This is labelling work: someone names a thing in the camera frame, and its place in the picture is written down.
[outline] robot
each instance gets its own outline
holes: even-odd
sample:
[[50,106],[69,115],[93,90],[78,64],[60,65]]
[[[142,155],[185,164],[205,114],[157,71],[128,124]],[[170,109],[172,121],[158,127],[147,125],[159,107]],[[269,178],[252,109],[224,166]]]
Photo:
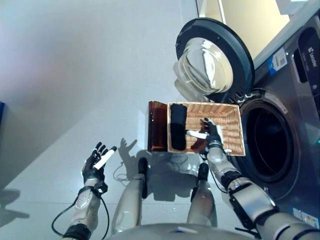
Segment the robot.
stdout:
[[[207,132],[207,147],[201,153],[203,163],[198,170],[197,186],[191,195],[191,206],[186,223],[161,223],[140,225],[142,199],[147,197],[146,174],[148,162],[141,158],[136,174],[126,186],[118,202],[111,223],[112,235],[109,240],[249,240],[251,238],[215,227],[214,197],[208,184],[209,169],[229,194],[229,201],[246,232],[256,229],[256,239],[263,240],[318,240],[320,231],[294,216],[280,212],[273,199],[259,186],[236,169],[222,148],[217,127],[204,119]],[[75,212],[65,234],[58,233],[63,240],[89,240],[98,224],[98,209],[101,195],[108,190],[104,179],[104,166],[117,150],[109,151],[100,143],[82,168],[84,187],[79,190],[73,205]]]

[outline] blue sticker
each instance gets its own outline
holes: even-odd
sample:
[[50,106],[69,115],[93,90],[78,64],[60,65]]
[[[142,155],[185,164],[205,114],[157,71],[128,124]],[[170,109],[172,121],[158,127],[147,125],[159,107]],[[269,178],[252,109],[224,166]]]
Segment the blue sticker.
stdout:
[[288,64],[285,48],[281,47],[275,54],[269,57],[266,62],[269,66],[270,76],[274,75],[276,72],[278,72]]

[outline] label sticker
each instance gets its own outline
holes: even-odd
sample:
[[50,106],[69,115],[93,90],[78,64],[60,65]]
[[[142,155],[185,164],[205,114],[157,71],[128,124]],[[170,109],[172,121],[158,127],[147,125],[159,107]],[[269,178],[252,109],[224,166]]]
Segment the label sticker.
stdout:
[[279,100],[279,98],[277,98],[276,96],[272,95],[271,93],[269,92],[265,92],[264,94],[264,97],[266,99],[269,99],[271,100],[272,102],[275,103],[275,105],[278,106],[278,108],[281,109],[281,111],[284,113],[284,114],[287,114],[288,113],[288,110],[286,109],[285,105],[283,105],[283,103]]
[[269,66],[270,76],[272,76],[288,64],[285,48],[281,47],[274,55],[269,57],[266,62]]
[[301,210],[298,210],[296,208],[292,209],[292,214],[297,219],[300,219],[304,221],[305,223],[311,225],[312,227],[315,227],[316,229],[319,229],[319,220],[315,216],[311,216]]

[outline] white wall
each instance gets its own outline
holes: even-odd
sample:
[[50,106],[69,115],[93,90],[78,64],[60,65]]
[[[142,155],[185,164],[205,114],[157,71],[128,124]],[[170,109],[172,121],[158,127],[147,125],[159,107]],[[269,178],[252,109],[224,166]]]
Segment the white wall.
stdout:
[[[281,15],[276,0],[222,0],[226,25],[234,30],[254,59],[289,22]],[[218,0],[208,0],[208,18],[222,21]]]

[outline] robot leg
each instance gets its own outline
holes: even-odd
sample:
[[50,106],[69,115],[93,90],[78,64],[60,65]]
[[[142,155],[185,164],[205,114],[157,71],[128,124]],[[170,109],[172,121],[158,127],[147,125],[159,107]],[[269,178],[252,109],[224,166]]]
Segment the robot leg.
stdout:
[[140,225],[142,218],[142,198],[146,198],[146,173],[148,162],[139,160],[139,173],[125,187],[116,206],[112,219],[112,234],[123,232]]
[[191,196],[191,206],[187,218],[188,224],[217,226],[217,212],[214,196],[208,180],[209,167],[202,163],[199,167],[197,187]]

